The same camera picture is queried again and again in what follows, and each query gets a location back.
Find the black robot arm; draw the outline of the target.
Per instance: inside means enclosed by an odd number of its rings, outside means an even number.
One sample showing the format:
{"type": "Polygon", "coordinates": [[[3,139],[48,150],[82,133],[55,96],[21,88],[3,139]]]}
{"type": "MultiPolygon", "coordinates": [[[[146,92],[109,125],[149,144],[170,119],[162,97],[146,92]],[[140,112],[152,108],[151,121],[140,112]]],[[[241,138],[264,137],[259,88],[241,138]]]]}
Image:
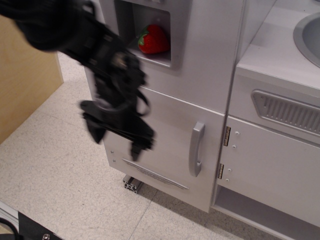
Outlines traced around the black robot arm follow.
{"type": "Polygon", "coordinates": [[[44,52],[61,52],[88,68],[94,77],[93,100],[80,103],[92,138],[106,132],[131,141],[134,161],[151,149],[153,129],[137,110],[146,83],[137,57],[96,18],[90,0],[3,0],[2,16],[12,19],[28,43],[44,52]]]}

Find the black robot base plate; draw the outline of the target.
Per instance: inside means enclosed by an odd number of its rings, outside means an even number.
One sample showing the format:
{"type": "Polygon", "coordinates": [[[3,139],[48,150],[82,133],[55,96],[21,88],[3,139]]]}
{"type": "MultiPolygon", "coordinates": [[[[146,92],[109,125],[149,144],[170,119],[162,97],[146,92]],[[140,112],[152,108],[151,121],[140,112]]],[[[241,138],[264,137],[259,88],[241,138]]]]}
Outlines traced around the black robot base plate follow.
{"type": "Polygon", "coordinates": [[[18,212],[18,232],[25,240],[62,240],[53,231],[47,229],[33,219],[18,212]]]}

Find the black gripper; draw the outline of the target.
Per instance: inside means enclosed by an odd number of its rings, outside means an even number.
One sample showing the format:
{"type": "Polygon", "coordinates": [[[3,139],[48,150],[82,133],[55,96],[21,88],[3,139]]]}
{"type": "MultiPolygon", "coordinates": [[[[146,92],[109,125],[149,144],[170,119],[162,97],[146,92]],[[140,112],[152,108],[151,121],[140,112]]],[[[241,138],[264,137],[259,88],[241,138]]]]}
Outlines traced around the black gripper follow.
{"type": "Polygon", "coordinates": [[[83,100],[79,104],[93,140],[99,144],[107,132],[130,140],[132,142],[130,155],[134,162],[139,160],[142,151],[152,148],[155,136],[154,130],[142,119],[150,112],[149,101],[142,94],[137,97],[146,105],[143,113],[137,112],[136,101],[132,105],[125,102],[112,109],[102,109],[97,102],[90,100],[83,100]]]}

